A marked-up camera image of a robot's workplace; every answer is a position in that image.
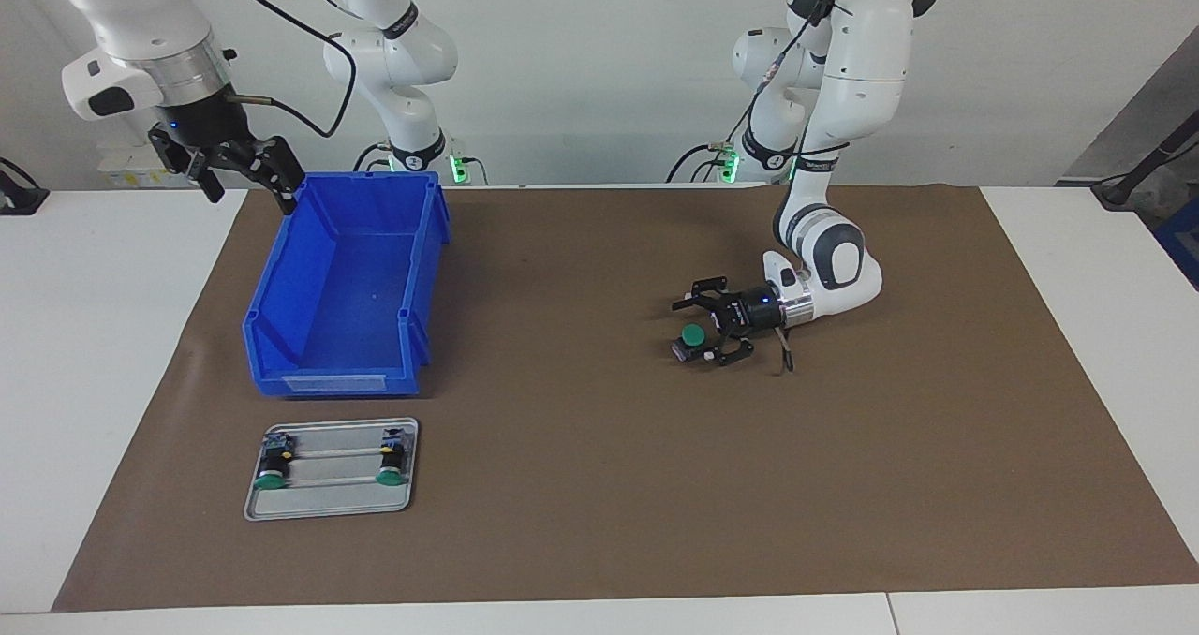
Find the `silver metal tray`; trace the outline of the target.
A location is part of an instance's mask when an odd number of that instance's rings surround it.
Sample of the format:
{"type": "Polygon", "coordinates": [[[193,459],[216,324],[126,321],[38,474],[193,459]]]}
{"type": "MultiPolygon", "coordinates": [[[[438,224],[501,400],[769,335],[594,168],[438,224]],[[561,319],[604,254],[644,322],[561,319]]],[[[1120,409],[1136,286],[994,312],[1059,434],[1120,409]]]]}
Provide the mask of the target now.
{"type": "Polygon", "coordinates": [[[270,427],[263,439],[267,433],[291,434],[296,446],[288,486],[254,491],[257,467],[253,468],[243,512],[252,524],[387,514],[402,512],[411,502],[420,437],[415,418],[295,422],[270,427]],[[388,427],[398,427],[408,435],[410,474],[403,486],[376,484],[378,446],[388,427]]]}

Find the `black clamp mount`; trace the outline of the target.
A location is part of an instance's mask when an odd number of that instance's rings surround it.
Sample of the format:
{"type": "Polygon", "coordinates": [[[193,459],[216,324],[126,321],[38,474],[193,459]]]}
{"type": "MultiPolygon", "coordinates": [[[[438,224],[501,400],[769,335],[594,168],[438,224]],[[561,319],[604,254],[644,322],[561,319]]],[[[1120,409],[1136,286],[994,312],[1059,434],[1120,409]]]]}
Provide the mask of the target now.
{"type": "Polygon", "coordinates": [[[0,216],[35,214],[50,194],[34,175],[0,156],[0,216]]]}

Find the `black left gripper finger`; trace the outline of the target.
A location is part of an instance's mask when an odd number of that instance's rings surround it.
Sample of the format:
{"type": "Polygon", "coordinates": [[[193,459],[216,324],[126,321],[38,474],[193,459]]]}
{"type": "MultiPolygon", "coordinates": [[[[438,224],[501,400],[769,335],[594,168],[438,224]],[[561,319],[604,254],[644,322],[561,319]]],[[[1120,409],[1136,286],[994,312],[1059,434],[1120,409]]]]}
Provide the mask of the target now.
{"type": "Polygon", "coordinates": [[[671,303],[673,312],[703,309],[716,322],[740,322],[740,294],[728,290],[728,277],[707,277],[693,282],[683,298],[671,303]]]}
{"type": "Polygon", "coordinates": [[[703,361],[716,365],[733,365],[745,361],[754,352],[753,333],[755,332],[751,328],[718,331],[712,344],[703,349],[703,361]]]}

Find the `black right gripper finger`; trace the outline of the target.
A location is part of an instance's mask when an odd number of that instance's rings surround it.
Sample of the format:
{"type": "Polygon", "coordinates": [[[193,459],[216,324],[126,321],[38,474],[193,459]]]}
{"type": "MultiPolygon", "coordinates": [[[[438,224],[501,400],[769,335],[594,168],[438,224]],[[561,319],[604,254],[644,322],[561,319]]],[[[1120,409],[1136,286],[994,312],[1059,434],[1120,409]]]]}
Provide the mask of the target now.
{"type": "Polygon", "coordinates": [[[153,145],[155,152],[167,171],[183,175],[189,185],[201,190],[209,202],[221,202],[225,195],[225,188],[221,185],[219,179],[215,177],[210,157],[205,155],[204,150],[185,149],[183,144],[171,139],[165,127],[151,127],[147,131],[147,140],[153,145]]]}
{"type": "Polygon", "coordinates": [[[266,188],[283,216],[295,212],[296,192],[303,185],[305,170],[283,137],[223,141],[221,165],[266,188]]]}

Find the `blue crate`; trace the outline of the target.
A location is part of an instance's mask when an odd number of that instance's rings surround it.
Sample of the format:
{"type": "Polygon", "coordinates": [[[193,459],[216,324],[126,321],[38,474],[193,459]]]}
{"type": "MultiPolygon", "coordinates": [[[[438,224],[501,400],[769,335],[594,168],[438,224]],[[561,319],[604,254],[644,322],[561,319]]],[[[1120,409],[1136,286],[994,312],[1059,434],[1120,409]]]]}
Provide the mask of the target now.
{"type": "Polygon", "coordinates": [[[1199,292],[1199,196],[1152,230],[1153,238],[1199,292]]]}

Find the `black tripod pole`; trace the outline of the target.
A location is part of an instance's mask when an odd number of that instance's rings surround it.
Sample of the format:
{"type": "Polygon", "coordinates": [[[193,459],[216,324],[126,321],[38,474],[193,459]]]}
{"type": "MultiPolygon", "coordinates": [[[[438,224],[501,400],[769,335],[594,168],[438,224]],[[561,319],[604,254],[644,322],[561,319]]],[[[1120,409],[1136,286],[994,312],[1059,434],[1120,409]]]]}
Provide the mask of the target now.
{"type": "Polygon", "coordinates": [[[1192,111],[1133,169],[1092,183],[1090,186],[1091,194],[1105,210],[1126,210],[1135,187],[1161,167],[1171,164],[1194,149],[1199,149],[1199,109],[1192,111]]]}

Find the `brown table mat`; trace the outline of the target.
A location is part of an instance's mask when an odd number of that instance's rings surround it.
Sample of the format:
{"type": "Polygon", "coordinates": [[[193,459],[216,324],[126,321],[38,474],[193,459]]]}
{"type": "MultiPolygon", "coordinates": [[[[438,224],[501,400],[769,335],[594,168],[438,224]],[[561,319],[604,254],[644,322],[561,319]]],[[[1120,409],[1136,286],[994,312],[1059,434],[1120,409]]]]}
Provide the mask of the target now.
{"type": "Polygon", "coordinates": [[[58,611],[1199,583],[976,188],[842,187],[882,294],[681,363],[703,277],[763,280],[779,190],[454,190],[415,399],[257,391],[281,216],[245,199],[58,611]],[[252,524],[263,434],[414,417],[406,510],[252,524]]]}

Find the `blue plastic storage bin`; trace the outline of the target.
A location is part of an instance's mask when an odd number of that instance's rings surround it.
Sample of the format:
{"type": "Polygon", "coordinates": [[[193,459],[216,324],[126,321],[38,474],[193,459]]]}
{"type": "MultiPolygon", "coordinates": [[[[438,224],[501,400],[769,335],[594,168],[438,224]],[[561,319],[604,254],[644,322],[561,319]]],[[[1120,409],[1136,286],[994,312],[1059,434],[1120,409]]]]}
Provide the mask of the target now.
{"type": "Polygon", "coordinates": [[[430,362],[438,261],[451,238],[432,171],[312,171],[245,312],[258,392],[412,397],[430,362]]]}

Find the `white labelled box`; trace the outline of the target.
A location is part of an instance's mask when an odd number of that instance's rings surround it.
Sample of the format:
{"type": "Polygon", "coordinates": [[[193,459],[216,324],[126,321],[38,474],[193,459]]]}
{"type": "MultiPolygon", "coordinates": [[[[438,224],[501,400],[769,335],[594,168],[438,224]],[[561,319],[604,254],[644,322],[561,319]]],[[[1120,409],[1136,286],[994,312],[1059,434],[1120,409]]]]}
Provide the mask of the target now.
{"type": "Polygon", "coordinates": [[[114,188],[198,190],[183,174],[168,170],[151,145],[106,149],[97,170],[114,188]]]}

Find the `white connector with green light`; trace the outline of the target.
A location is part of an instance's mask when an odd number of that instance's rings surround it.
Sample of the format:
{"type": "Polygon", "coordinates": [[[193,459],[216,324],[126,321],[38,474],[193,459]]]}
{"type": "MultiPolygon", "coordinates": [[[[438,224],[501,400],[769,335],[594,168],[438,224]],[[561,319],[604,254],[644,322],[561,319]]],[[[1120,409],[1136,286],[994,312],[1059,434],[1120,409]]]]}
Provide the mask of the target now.
{"type": "Polygon", "coordinates": [[[703,164],[703,169],[706,169],[707,177],[711,177],[715,173],[721,183],[735,183],[740,167],[740,153],[735,143],[710,143],[707,144],[707,152],[711,153],[711,157],[707,158],[705,164],[703,164]]]}
{"type": "Polygon", "coordinates": [[[492,179],[489,179],[484,162],[474,155],[466,155],[466,145],[459,141],[457,137],[448,137],[447,149],[447,158],[454,185],[492,185],[492,179]]]}

